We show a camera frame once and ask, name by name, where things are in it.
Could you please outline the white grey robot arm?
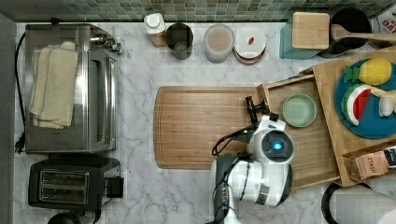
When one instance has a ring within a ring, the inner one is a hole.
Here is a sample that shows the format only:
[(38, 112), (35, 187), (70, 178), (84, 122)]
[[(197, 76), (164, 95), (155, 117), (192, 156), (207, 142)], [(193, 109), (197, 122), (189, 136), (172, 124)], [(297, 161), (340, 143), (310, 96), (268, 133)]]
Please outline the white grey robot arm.
[(212, 162), (209, 186), (213, 220), (206, 224), (242, 224), (236, 214), (239, 202), (275, 208), (288, 199), (295, 151), (285, 129), (286, 122), (270, 113), (232, 135), (247, 142), (247, 150), (221, 155)]

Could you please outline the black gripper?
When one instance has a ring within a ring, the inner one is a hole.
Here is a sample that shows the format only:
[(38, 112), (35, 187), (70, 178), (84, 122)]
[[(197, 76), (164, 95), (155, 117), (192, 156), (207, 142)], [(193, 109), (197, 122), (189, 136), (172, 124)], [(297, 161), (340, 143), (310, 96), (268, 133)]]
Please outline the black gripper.
[(270, 117), (270, 120), (273, 121), (273, 122), (277, 122), (278, 121), (278, 114), (276, 114), (276, 113), (271, 113), (269, 115), (269, 117)]

